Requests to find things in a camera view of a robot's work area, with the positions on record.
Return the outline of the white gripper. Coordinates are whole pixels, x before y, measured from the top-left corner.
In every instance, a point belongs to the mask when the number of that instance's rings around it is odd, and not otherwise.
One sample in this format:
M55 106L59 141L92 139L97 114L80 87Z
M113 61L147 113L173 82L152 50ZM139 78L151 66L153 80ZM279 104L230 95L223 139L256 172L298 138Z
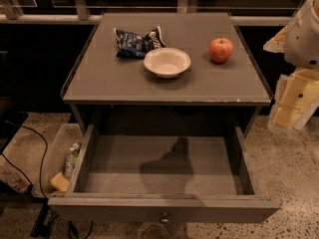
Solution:
M267 127L271 132L301 129L319 107L317 9L300 9L288 27L283 27L263 45L263 50L270 53L284 52L288 63L303 67L297 68L290 76L280 76Z

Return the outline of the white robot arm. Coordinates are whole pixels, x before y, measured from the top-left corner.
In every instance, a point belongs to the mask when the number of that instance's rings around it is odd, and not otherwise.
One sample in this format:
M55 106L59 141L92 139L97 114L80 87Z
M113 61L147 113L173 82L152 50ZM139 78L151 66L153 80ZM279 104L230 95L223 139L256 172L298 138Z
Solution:
M267 127L273 133L301 129L319 107L319 0L306 0L263 50L282 53L295 66L277 82Z

